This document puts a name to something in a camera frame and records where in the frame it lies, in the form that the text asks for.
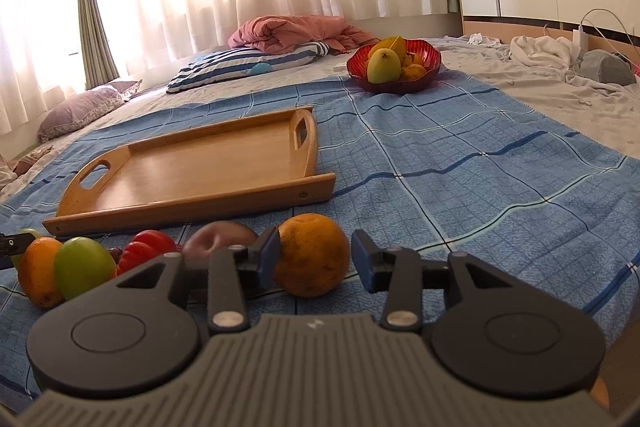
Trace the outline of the white crumpled cloth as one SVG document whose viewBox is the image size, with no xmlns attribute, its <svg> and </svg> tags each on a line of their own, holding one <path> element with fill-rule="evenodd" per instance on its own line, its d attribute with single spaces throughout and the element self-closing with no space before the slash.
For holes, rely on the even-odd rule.
<svg viewBox="0 0 640 427">
<path fill-rule="evenodd" d="M 510 42 L 513 60 L 530 67 L 572 68 L 582 50 L 565 37 L 514 37 Z"/>
</svg>

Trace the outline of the grey bed sheet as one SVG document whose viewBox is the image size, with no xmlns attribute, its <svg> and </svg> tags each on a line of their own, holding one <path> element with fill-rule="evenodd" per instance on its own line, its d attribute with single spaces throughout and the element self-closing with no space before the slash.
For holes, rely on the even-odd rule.
<svg viewBox="0 0 640 427">
<path fill-rule="evenodd" d="M 639 156 L 639 86 L 620 87 L 580 77 L 571 70 L 529 67 L 513 61 L 510 48 L 472 46 L 463 38 L 428 40 L 442 54 L 442 64 L 451 70 L 482 80 L 517 98 L 538 112 L 573 128 L 605 146 L 634 158 Z M 178 94 L 168 94 L 164 86 L 146 90 L 92 124 L 55 139 L 35 165 L 1 190 L 1 200 L 32 182 L 56 156 L 84 134 L 157 110 L 184 104 L 205 103 L 220 98 L 260 92 L 329 77 L 345 77 L 346 57 L 329 55 L 321 60 L 283 72 L 226 81 Z"/>
</svg>

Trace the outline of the small orange in bowl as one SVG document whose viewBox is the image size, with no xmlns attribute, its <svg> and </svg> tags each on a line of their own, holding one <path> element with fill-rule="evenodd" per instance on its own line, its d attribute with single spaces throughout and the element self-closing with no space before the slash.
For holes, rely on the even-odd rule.
<svg viewBox="0 0 640 427">
<path fill-rule="evenodd" d="M 411 63 L 401 69 L 399 80 L 401 82 L 418 81 L 426 75 L 426 69 L 418 63 Z"/>
</svg>

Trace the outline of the dried red date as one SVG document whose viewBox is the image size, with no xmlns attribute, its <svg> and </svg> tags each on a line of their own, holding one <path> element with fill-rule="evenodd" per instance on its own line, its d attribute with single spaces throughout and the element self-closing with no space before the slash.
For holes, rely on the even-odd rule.
<svg viewBox="0 0 640 427">
<path fill-rule="evenodd" d="M 115 263 L 118 263 L 120 260 L 120 257 L 122 257 L 122 250 L 118 247 L 111 247 L 108 252 L 110 253 L 111 257 L 114 259 Z"/>
</svg>

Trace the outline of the yellow green mango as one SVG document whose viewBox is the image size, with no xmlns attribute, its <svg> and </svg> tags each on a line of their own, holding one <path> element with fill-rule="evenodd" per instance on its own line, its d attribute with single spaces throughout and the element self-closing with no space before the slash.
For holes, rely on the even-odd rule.
<svg viewBox="0 0 640 427">
<path fill-rule="evenodd" d="M 401 73 L 401 62 L 396 53 L 389 49 L 380 49 L 369 58 L 367 78 L 370 83 L 382 84 L 395 82 Z"/>
</svg>

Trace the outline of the pink crumpled quilt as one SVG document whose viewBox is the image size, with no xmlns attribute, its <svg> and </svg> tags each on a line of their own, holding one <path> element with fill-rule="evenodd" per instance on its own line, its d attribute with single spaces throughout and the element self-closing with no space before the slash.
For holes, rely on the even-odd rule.
<svg viewBox="0 0 640 427">
<path fill-rule="evenodd" d="M 378 37 L 339 16 L 267 15 L 249 20 L 228 39 L 228 47 L 253 48 L 269 54 L 285 54 L 310 42 L 322 42 L 331 51 L 346 53 L 377 44 Z"/>
</svg>

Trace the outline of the grey bag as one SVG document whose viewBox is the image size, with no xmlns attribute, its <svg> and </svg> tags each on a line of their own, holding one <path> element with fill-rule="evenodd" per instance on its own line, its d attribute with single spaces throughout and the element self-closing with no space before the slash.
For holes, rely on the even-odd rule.
<svg viewBox="0 0 640 427">
<path fill-rule="evenodd" d="M 630 86 L 636 82 L 636 76 L 629 65 L 620 57 L 605 50 L 587 51 L 577 65 L 579 76 L 600 82 Z"/>
</svg>

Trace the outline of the blue white striped pillow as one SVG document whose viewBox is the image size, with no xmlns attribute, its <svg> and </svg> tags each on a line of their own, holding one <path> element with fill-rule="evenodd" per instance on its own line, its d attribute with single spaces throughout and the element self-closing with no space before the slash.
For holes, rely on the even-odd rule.
<svg viewBox="0 0 640 427">
<path fill-rule="evenodd" d="M 214 83 L 307 65 L 317 62 L 329 52 L 330 48 L 323 42 L 308 42 L 283 54 L 270 54 L 253 48 L 213 52 L 180 69 L 169 81 L 166 93 L 176 94 Z"/>
</svg>

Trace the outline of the small rough orange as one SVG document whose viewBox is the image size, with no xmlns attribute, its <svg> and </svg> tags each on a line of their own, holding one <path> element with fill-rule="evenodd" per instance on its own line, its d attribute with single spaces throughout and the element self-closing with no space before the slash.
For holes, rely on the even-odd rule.
<svg viewBox="0 0 640 427">
<path fill-rule="evenodd" d="M 341 227 L 319 213 L 282 223 L 280 255 L 273 280 L 295 297 L 314 298 L 337 288 L 349 269 L 349 240 Z"/>
</svg>

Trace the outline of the dark purple plum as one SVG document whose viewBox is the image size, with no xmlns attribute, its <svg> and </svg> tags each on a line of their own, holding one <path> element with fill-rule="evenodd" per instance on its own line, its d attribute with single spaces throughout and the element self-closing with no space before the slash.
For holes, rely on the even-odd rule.
<svg viewBox="0 0 640 427">
<path fill-rule="evenodd" d="M 250 246 L 256 239 L 258 235 L 245 225 L 233 221 L 215 221 L 192 234 L 182 246 L 182 253 L 188 259 L 205 259 L 221 248 Z"/>
</svg>

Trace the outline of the blue checkered blanket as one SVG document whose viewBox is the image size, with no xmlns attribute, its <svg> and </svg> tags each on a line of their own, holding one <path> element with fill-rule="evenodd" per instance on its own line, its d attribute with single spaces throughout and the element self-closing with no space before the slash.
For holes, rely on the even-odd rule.
<svg viewBox="0 0 640 427">
<path fill-rule="evenodd" d="M 181 130 L 309 106 L 318 169 L 336 176 L 312 211 L 380 246 L 444 259 L 466 251 L 585 311 L 608 341 L 639 316 L 639 163 L 463 72 L 406 96 L 340 76 L 148 109 L 78 136 L 1 206 L 1 228 L 40 228 L 91 159 Z"/>
</svg>

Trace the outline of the large orange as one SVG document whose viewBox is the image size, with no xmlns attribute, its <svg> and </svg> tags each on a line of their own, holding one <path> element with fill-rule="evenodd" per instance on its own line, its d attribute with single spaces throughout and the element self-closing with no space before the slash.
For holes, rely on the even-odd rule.
<svg viewBox="0 0 640 427">
<path fill-rule="evenodd" d="M 52 237 L 35 239 L 18 267 L 18 281 L 24 294 L 40 309 L 51 309 L 64 300 L 54 276 L 54 259 L 61 246 Z"/>
</svg>

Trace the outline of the red heirloom tomato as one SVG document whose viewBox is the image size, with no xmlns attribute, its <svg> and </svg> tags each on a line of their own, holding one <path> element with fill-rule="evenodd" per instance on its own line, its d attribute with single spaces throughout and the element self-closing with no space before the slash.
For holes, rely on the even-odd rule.
<svg viewBox="0 0 640 427">
<path fill-rule="evenodd" d="M 157 256 L 175 253 L 179 247 L 175 241 L 164 232 L 145 230 L 134 236 L 126 245 L 119 257 L 116 277 L 122 275 L 138 265 L 154 259 Z"/>
</svg>

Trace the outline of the red plastic fruit bowl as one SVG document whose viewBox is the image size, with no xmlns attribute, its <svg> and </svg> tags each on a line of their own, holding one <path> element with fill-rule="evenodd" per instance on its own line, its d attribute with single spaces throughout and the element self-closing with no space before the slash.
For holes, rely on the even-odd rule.
<svg viewBox="0 0 640 427">
<path fill-rule="evenodd" d="M 441 64 L 442 56 L 427 41 L 390 37 L 362 46 L 347 61 L 347 72 L 371 93 L 409 94 L 430 87 Z"/>
</svg>

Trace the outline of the wooden serving tray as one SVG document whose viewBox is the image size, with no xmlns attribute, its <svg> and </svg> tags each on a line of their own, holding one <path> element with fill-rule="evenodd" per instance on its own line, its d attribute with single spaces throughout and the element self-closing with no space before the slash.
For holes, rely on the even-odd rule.
<svg viewBox="0 0 640 427">
<path fill-rule="evenodd" d="M 76 236 L 326 202 L 336 176 L 318 154 L 309 106 L 132 142 L 89 161 L 43 225 Z"/>
</svg>

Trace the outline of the yellow starfruit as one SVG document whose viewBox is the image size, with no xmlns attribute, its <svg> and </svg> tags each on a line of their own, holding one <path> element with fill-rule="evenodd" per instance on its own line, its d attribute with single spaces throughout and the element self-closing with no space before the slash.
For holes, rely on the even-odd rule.
<svg viewBox="0 0 640 427">
<path fill-rule="evenodd" d="M 406 40 L 401 36 L 393 36 L 388 37 L 386 39 L 378 42 L 372 49 L 370 49 L 368 53 L 368 57 L 371 58 L 375 52 L 378 52 L 380 49 L 389 49 L 396 53 L 399 58 L 399 61 L 405 61 L 405 57 L 407 54 L 406 51 Z"/>
</svg>

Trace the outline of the purple pillow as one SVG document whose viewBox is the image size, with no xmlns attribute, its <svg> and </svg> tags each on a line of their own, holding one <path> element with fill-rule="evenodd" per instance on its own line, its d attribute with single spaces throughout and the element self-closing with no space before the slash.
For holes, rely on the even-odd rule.
<svg viewBox="0 0 640 427">
<path fill-rule="evenodd" d="M 141 80 L 112 80 L 107 84 L 77 93 L 50 110 L 37 132 L 39 143 L 85 128 L 113 112 L 133 98 Z"/>
</svg>

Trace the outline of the pink clothing pile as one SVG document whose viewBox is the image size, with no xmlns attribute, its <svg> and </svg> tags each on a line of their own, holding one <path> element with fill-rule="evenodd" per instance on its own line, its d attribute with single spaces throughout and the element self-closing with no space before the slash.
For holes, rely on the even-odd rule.
<svg viewBox="0 0 640 427">
<path fill-rule="evenodd" d="M 3 190 L 7 185 L 23 176 L 33 165 L 44 155 L 50 152 L 50 146 L 38 146 L 22 155 L 20 158 L 5 160 L 0 159 L 0 188 Z"/>
</svg>

